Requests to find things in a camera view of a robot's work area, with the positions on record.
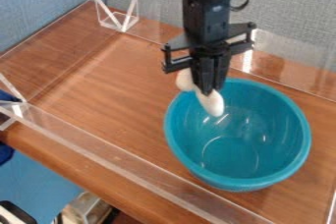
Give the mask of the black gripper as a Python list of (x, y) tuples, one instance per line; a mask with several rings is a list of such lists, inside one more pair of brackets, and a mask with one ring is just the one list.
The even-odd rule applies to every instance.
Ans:
[(230, 56), (252, 48), (253, 23), (232, 24), (230, 12), (249, 0), (182, 0), (184, 32), (162, 46), (165, 73), (192, 69), (193, 83), (204, 95), (220, 90)]

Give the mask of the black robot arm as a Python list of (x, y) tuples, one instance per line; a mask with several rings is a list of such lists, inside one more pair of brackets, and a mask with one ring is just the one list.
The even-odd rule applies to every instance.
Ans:
[(184, 32), (161, 47), (162, 70), (186, 68), (204, 95), (220, 90), (233, 55), (253, 48), (256, 24), (229, 22), (229, 13), (241, 11), (249, 0), (182, 0)]

